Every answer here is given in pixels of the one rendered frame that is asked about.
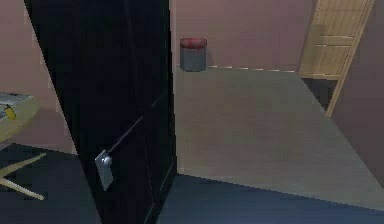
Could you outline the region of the grey bin with red lid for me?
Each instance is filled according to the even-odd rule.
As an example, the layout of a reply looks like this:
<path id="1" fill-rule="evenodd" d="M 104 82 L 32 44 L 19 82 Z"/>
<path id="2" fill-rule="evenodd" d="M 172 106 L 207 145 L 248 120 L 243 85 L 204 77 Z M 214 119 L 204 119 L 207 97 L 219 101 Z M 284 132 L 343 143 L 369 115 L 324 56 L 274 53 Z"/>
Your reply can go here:
<path id="1" fill-rule="evenodd" d="M 206 69 L 207 40 L 182 38 L 180 40 L 180 67 L 186 72 L 201 72 Z"/>

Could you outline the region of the black room door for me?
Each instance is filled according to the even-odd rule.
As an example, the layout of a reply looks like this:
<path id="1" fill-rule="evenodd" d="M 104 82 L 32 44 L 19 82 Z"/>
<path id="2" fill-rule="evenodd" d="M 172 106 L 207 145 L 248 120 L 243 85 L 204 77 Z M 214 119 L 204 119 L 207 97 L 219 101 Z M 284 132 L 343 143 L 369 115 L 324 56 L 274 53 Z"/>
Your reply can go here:
<path id="1" fill-rule="evenodd" d="M 169 0 L 24 4 L 102 224 L 157 224 L 176 175 Z"/>

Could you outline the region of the light wooden room door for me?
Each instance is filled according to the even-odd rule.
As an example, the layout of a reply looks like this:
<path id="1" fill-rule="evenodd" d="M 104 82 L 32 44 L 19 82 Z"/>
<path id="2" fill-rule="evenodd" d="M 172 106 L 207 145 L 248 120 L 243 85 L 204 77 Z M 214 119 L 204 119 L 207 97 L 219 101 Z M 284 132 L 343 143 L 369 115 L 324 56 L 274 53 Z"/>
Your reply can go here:
<path id="1" fill-rule="evenodd" d="M 316 0 L 298 74 L 336 81 L 326 109 L 330 117 L 339 98 L 375 0 Z"/>

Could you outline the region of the yellow small object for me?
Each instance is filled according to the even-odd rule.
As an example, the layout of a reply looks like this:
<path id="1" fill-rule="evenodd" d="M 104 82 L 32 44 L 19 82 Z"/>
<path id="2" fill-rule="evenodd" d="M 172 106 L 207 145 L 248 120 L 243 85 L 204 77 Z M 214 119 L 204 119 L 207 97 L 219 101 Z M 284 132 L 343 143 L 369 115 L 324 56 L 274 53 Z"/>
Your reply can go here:
<path id="1" fill-rule="evenodd" d="M 16 114 L 14 112 L 14 110 L 12 109 L 11 106 L 7 105 L 4 109 L 7 117 L 10 119 L 10 120 L 15 120 L 16 119 Z"/>

